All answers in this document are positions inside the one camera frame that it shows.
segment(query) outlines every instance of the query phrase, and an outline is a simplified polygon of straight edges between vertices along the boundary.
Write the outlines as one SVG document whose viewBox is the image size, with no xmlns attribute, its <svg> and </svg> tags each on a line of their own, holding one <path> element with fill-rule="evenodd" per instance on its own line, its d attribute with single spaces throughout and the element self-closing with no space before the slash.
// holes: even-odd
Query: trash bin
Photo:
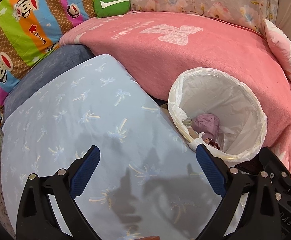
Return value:
<svg viewBox="0 0 291 240">
<path fill-rule="evenodd" d="M 217 69 L 199 67 L 180 74 L 170 89 L 168 110 L 193 151 L 204 141 L 200 136 L 193 139 L 182 121 L 200 114 L 216 115 L 220 119 L 216 139 L 220 150 L 205 146 L 228 166 L 251 160 L 267 133 L 267 116 L 255 94 L 246 84 Z"/>
</svg>

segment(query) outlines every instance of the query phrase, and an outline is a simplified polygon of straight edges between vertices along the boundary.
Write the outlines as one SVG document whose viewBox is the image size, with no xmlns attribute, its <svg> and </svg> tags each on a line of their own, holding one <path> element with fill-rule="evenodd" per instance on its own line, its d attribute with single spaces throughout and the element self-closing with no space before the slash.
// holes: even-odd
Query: colorful striped blanket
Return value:
<svg viewBox="0 0 291 240">
<path fill-rule="evenodd" d="M 0 3 L 0 122 L 4 99 L 61 36 L 95 17 L 93 0 L 2 0 Z"/>
</svg>

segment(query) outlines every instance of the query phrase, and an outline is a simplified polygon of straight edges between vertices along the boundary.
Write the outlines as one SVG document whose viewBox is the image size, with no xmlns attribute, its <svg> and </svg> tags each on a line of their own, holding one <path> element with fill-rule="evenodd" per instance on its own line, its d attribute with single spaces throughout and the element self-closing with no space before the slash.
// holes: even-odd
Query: metal screw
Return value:
<svg viewBox="0 0 291 240">
<path fill-rule="evenodd" d="M 281 199 L 281 194 L 279 192 L 276 193 L 276 200 L 280 200 Z"/>
<path fill-rule="evenodd" d="M 265 171 L 262 171 L 262 172 L 260 173 L 260 175 L 261 175 L 262 177 L 264 177 L 264 178 L 268 177 L 268 173 L 266 173 Z"/>
<path fill-rule="evenodd" d="M 31 179 L 31 180 L 35 179 L 35 177 L 36 177 L 35 173 L 32 173 L 32 174 L 29 175 L 29 179 Z"/>
<path fill-rule="evenodd" d="M 65 175 L 65 173 L 66 173 L 66 170 L 65 169 L 58 170 L 58 175 L 59 176 Z"/>
<path fill-rule="evenodd" d="M 235 168 L 235 167 L 231 167 L 231 168 L 230 168 L 230 172 L 231 172 L 232 174 L 237 174 L 239 171 L 238 171 L 237 168 Z"/>
</svg>

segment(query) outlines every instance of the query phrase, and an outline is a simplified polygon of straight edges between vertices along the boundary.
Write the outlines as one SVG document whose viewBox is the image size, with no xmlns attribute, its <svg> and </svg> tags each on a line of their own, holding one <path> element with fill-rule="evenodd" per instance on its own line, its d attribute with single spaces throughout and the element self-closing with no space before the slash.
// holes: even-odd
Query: monkey cartoon print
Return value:
<svg viewBox="0 0 291 240">
<path fill-rule="evenodd" d="M 80 10 L 75 3 L 70 4 L 66 11 L 73 19 L 75 19 L 76 17 L 79 17 L 80 15 Z"/>
<path fill-rule="evenodd" d="M 18 0 L 14 5 L 13 16 L 18 22 L 21 17 L 26 18 L 30 15 L 30 11 L 37 11 L 39 9 L 38 0 Z"/>
<path fill-rule="evenodd" d="M 13 64 L 9 56 L 0 52 L 0 82 L 7 82 L 7 71 L 11 71 L 13 69 Z"/>
</svg>

